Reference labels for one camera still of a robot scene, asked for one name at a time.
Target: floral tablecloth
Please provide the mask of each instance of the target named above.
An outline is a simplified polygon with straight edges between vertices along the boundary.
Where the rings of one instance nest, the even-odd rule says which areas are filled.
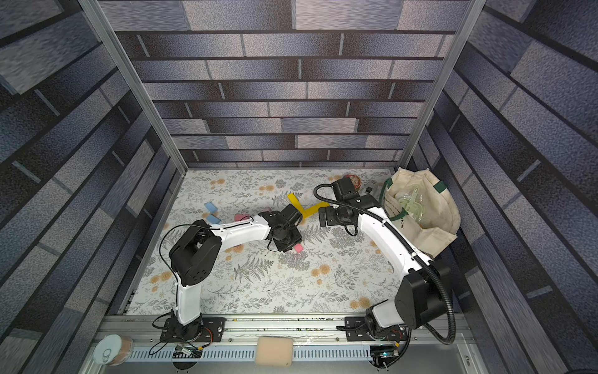
[[[347,170],[227,170],[189,171],[162,230],[205,218],[204,203],[211,201],[223,223],[235,214],[282,210],[293,192],[302,206],[319,201],[313,188],[342,175],[358,175],[365,185],[379,186],[390,177],[388,169]],[[333,198],[329,188],[322,195]],[[166,260],[172,245],[186,231],[175,229],[164,241]],[[362,233],[347,235],[343,227],[319,226],[318,215],[299,225],[301,253],[269,252],[267,241],[249,242],[220,252],[212,273],[202,284],[202,312],[302,313],[363,311],[393,299],[399,286],[392,266],[371,239]],[[174,306],[174,277],[160,259],[158,246],[144,270],[127,314],[162,314]]]

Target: metal frame post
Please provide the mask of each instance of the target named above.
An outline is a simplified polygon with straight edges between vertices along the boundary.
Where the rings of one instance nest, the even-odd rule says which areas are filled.
[[[170,155],[174,161],[176,168],[182,175],[187,172],[187,164],[181,156],[181,153],[177,149],[170,133],[166,129],[166,125],[160,117],[158,110],[155,108],[154,103],[150,99],[150,95],[145,90],[141,79],[137,75],[131,60],[124,51],[123,46],[120,44],[110,22],[106,18],[106,15],[102,11],[100,4],[97,0],[78,0],[81,8],[85,12],[85,15],[89,19],[89,22],[95,29],[97,35],[102,40],[104,46],[108,50],[110,57],[116,63],[118,70],[123,75],[125,82],[131,88],[133,95],[139,102],[139,105],[143,109],[145,115],[148,117],[149,122],[158,134],[158,137],[164,145],[164,149]]]
[[[461,21],[461,24],[459,25],[459,28],[455,32],[450,49],[443,60],[443,64],[440,67],[440,71],[438,72],[436,79],[434,79],[432,89],[430,90],[430,93],[428,94],[428,97],[423,103],[422,109],[417,116],[417,120],[415,121],[415,125],[413,125],[413,130],[411,130],[411,133],[407,138],[405,147],[403,147],[401,157],[397,162],[398,167],[406,168],[409,160],[411,160],[411,156],[413,155],[413,151],[417,146],[417,142],[419,142],[419,138],[421,137],[424,128],[432,116],[432,110],[436,105],[436,101],[438,101],[444,85],[446,84],[447,80],[449,80],[449,76],[453,71],[455,64],[457,63],[459,55],[461,55],[461,51],[465,46],[465,42],[469,38],[469,34],[471,34],[471,30],[474,28],[475,22],[478,20],[485,3],[486,0],[469,0],[469,4],[465,10],[465,15]]]

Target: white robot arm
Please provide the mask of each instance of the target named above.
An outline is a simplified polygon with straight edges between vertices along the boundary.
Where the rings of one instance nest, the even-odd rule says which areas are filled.
[[[336,200],[318,195],[322,187],[332,187]],[[385,336],[385,331],[394,325],[412,329],[425,326],[442,343],[451,344],[455,328],[448,268],[409,243],[378,202],[370,195],[360,197],[349,178],[319,185],[314,195],[333,204],[319,210],[322,227],[354,226],[356,231],[364,232],[380,248],[401,280],[395,300],[386,300],[366,310],[369,334]],[[169,253],[178,282],[175,313],[179,323],[184,326],[200,318],[201,282],[209,275],[220,251],[249,241],[269,239],[274,240],[279,251],[286,252],[301,242],[297,230],[301,219],[301,214],[288,205],[282,212],[262,212],[251,220],[230,224],[194,222]],[[445,312],[449,333],[442,337],[428,322]]]

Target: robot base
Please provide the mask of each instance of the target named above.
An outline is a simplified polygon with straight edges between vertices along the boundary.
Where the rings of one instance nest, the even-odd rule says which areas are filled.
[[[368,327],[364,325],[365,317],[345,317],[344,318],[344,326],[347,329],[354,329],[355,327],[363,326],[356,330],[347,331],[347,341],[348,342],[374,342],[374,341],[391,341],[391,342],[399,342],[407,340],[407,336],[405,331],[402,330],[399,326],[390,326],[388,331],[385,331],[385,336],[379,336],[373,338],[368,333]]]
[[[199,343],[220,343],[224,331],[224,321],[226,318],[203,318],[199,316],[193,322],[183,326],[177,319],[173,311],[164,322],[164,330],[160,335],[160,342],[179,343],[182,340],[186,342]]]

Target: black mounting plate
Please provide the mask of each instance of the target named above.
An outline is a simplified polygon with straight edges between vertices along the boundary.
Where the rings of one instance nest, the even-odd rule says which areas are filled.
[[[220,343],[222,341],[222,333],[224,332],[224,322],[226,321],[226,318],[221,318],[221,317],[203,318],[202,317],[202,321],[203,321],[203,326],[209,328],[213,334],[212,343]],[[206,343],[209,342],[210,341],[209,335],[210,335],[209,333],[202,334],[200,337],[197,338],[196,342],[206,342]]]
[[[203,323],[203,327],[207,327],[212,332],[213,336],[210,337],[210,333],[203,327],[200,327],[200,321]],[[221,317],[198,317],[198,319],[192,323],[189,323],[186,326],[181,326],[176,317],[172,316],[164,322],[164,330],[160,336],[160,342],[175,343],[180,342],[180,340],[183,339],[189,342],[209,343],[211,339],[212,343],[220,343],[222,341],[225,321],[226,318]]]
[[[347,327],[348,329],[353,329],[357,326],[361,326],[365,323],[365,316],[364,317],[345,317],[344,318],[344,325],[345,327]],[[347,341],[348,342],[398,342],[401,340],[407,340],[407,337],[405,336],[404,333],[401,333],[401,329],[398,326],[394,326],[395,331],[398,331],[399,333],[394,333],[393,331],[389,330],[388,335],[386,336],[386,338],[382,339],[382,340],[376,340],[373,339],[369,334],[368,334],[368,329],[367,327],[364,325],[362,328],[357,329],[357,330],[351,330],[351,331],[347,331],[346,335],[347,335]]]

